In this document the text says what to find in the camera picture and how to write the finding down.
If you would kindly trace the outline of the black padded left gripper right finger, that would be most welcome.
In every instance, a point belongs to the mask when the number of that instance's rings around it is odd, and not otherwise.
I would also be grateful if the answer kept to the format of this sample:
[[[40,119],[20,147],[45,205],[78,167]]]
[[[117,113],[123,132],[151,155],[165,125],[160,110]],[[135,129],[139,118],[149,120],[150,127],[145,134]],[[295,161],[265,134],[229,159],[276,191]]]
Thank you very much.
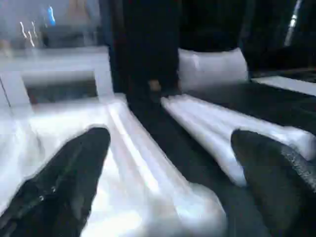
[[[316,166],[290,146],[236,129],[231,146],[274,237],[316,235]]]

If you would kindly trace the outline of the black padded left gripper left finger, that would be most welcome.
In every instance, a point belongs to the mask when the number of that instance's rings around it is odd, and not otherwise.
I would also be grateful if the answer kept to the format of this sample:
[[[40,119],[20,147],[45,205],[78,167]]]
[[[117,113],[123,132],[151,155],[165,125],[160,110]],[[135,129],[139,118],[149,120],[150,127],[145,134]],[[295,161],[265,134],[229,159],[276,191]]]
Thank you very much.
[[[27,179],[0,217],[2,237],[79,237],[110,145],[104,127],[67,141],[33,178]]]

